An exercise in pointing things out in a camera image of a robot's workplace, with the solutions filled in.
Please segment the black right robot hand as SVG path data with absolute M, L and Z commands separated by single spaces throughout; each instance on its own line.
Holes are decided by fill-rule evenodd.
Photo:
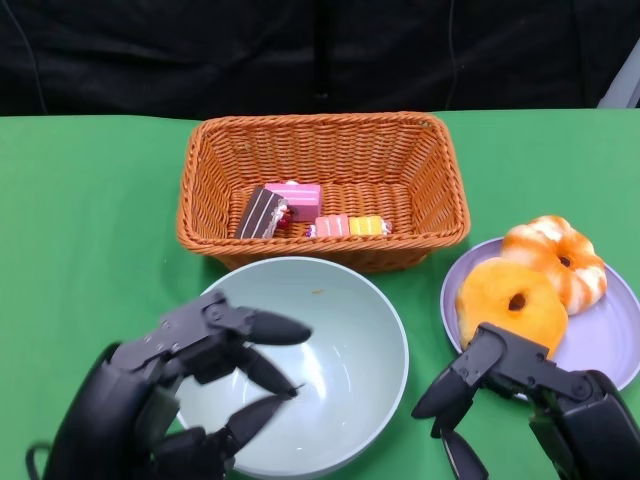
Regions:
M 455 428 L 479 388 L 505 398 L 523 394 L 529 426 L 562 479 L 636 479 L 639 426 L 612 381 L 597 370 L 566 371 L 548 350 L 505 329 L 481 324 L 467 349 L 431 383 L 412 411 L 434 421 L 458 479 L 486 479 L 487 469 Z

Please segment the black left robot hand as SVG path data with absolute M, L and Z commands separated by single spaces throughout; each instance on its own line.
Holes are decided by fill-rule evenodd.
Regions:
M 281 314 L 233 306 L 219 290 L 165 314 L 157 329 L 98 357 L 49 448 L 44 478 L 225 478 L 236 455 L 298 394 L 256 345 L 297 345 L 311 334 Z M 169 433 L 184 380 L 206 385 L 236 370 L 268 396 L 214 433 Z

